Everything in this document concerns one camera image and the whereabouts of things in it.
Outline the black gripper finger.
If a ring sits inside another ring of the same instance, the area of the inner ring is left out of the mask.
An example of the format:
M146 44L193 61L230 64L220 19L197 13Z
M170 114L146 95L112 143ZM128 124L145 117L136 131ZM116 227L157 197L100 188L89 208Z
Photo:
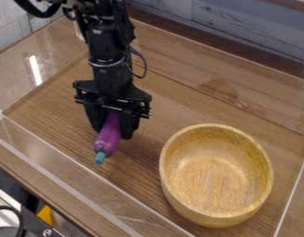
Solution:
M83 108L91 128L95 132L100 132L106 120L108 110L95 104L85 104Z
M138 126L140 115L130 110L124 110L121 113L121 137L124 140L129 140L132 138Z

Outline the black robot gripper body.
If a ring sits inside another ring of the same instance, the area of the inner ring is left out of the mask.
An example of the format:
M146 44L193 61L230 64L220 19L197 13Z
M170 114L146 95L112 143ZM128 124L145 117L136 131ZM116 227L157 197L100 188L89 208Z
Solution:
M130 110L140 115L140 119L148 119L152 95L134 85L130 66L128 64L90 64L90 66L93 78L73 82L75 102L81 105L101 105L108 113Z

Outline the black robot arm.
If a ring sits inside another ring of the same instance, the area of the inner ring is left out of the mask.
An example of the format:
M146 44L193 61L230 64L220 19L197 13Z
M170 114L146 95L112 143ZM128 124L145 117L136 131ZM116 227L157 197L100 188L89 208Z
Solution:
M83 105L94 131L101 131L109 112L120 116L121 138L132 138L140 120L150 116L152 95L133 82L142 78L133 71L132 58L141 53L132 47L134 26L125 0L38 0L49 7L41 11L29 0L13 0L31 16L47 19L61 12L75 23L89 48L93 77L73 82L75 102Z

